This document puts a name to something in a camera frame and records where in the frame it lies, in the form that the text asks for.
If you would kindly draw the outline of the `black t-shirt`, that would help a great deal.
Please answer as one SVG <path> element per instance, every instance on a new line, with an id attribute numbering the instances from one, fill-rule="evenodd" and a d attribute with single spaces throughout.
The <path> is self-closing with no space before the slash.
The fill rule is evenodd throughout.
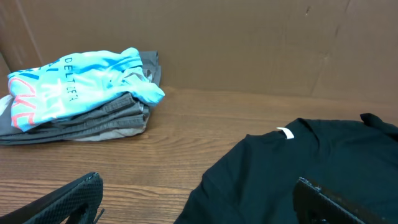
<path id="1" fill-rule="evenodd" d="M 178 223 L 296 223 L 293 190 L 312 180 L 397 222 L 397 128 L 359 121 L 296 119 L 283 131 L 246 136 L 202 177 Z"/>

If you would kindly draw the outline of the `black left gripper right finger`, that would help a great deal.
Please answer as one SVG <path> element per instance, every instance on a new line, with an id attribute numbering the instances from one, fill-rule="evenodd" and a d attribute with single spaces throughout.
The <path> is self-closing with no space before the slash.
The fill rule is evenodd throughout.
<path id="1" fill-rule="evenodd" d="M 388 224 L 386 218 L 303 177 L 295 183 L 293 206 L 299 224 Z"/>

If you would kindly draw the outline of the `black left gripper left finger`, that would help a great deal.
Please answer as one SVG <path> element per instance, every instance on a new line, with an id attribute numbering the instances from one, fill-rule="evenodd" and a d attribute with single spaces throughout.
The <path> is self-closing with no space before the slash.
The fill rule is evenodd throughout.
<path id="1" fill-rule="evenodd" d="M 103 180 L 90 172 L 1 217 L 1 224 L 95 224 L 103 212 Z"/>

